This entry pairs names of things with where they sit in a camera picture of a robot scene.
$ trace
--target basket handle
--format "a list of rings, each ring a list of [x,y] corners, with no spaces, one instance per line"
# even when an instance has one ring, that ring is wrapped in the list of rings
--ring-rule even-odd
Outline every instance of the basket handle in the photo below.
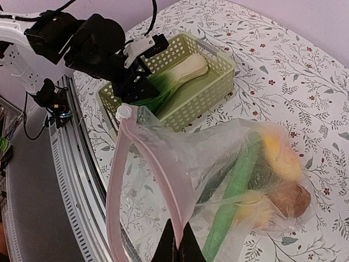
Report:
[[[200,38],[197,38],[195,41],[199,46],[209,51],[212,55],[217,56],[217,53],[219,52],[219,50],[217,50],[215,47],[207,44],[205,41],[201,40]]]

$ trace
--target white vegetable stem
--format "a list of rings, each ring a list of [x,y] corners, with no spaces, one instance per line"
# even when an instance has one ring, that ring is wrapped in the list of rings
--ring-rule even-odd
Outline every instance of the white vegetable stem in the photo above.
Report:
[[[205,75],[207,71],[208,67],[205,58],[198,53],[194,53],[180,64],[168,70],[167,73],[173,80],[178,81],[178,85],[181,86],[191,79]]]

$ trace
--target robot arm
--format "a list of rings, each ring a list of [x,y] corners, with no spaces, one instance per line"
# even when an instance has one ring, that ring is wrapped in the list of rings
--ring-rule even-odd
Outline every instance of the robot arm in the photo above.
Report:
[[[57,100],[51,80],[31,70],[16,45],[54,64],[63,58],[68,68],[110,81],[114,95],[126,103],[159,94],[148,81],[151,71],[140,57],[164,51],[169,45],[164,35],[144,35],[125,46],[125,33],[117,22],[98,14],[78,20],[57,10],[26,15],[1,12],[0,32],[0,65],[20,77],[36,103],[52,112],[64,101]]]
[[[21,56],[17,45],[22,45],[32,50],[25,36],[25,31],[31,28],[35,22],[24,22],[15,20],[19,14],[0,13],[0,66],[5,66],[12,76],[20,78],[25,90],[35,95],[44,85],[44,79],[30,69],[27,61]],[[38,17],[39,14],[27,14],[26,18]]]

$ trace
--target black cable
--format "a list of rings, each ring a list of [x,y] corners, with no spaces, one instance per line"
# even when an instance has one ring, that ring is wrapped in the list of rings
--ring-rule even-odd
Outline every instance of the black cable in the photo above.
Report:
[[[55,86],[55,88],[57,88],[57,89],[59,89],[59,90],[69,91],[69,89],[68,89],[67,87]]]
[[[157,1],[156,1],[156,0],[152,0],[152,2],[153,2],[153,18],[152,18],[152,22],[151,22],[151,24],[150,24],[150,26],[149,26],[149,29],[148,29],[147,33],[145,33],[145,35],[148,35],[148,34],[151,32],[151,30],[153,30],[154,24],[155,24],[155,22],[156,22],[156,20],[157,20],[157,14],[158,14],[158,5],[157,5]],[[121,50],[124,50],[125,47],[126,47],[128,44],[132,43],[133,41],[134,41],[133,39],[128,40],[128,41],[124,44],[124,46],[123,46],[123,48],[122,48]]]
[[[15,16],[13,18],[12,15],[0,15],[0,18],[4,18],[4,19],[14,19],[16,21],[22,21],[22,22],[36,22],[38,20],[40,20],[43,17],[50,17],[50,16],[54,16],[60,12],[62,12],[65,8],[67,8],[68,6],[70,6],[71,4],[73,4],[76,0],[70,0],[68,3],[66,3],[65,5],[63,5],[62,7],[56,9],[55,11],[51,12],[51,13],[47,13],[47,12],[43,12],[40,14],[40,16],[38,17],[21,17],[21,16]]]
[[[28,135],[27,127],[26,127],[26,125],[27,125],[27,113],[26,113],[26,111],[27,111],[27,102],[28,102],[28,92],[26,92],[26,100],[25,100],[25,103],[24,103],[24,111],[23,111],[23,129],[24,129],[24,133],[25,133],[26,137],[27,137],[29,140],[34,141],[34,140],[38,139],[38,138],[41,136],[41,134],[43,133],[43,131],[44,131],[44,129],[45,129],[45,125],[43,126],[43,128],[42,128],[41,131],[40,131],[40,133],[39,133],[36,137],[31,138],[31,137]]]
[[[157,13],[158,13],[157,0],[152,0],[152,2],[153,2],[153,18],[152,18],[151,25],[149,26],[149,29],[145,35],[149,34],[151,30],[153,30],[155,21],[157,20]]]
[[[70,0],[68,3],[66,3],[64,6],[58,8],[55,12],[60,13],[62,12],[65,8],[73,4],[76,0]]]

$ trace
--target gray floor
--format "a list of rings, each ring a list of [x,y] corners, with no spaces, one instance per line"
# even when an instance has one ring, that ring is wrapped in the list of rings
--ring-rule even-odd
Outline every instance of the gray floor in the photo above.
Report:
[[[30,136],[37,135],[45,115],[40,108],[28,119]],[[21,127],[13,145],[10,191],[23,261],[83,261],[59,191],[49,131],[30,141]]]

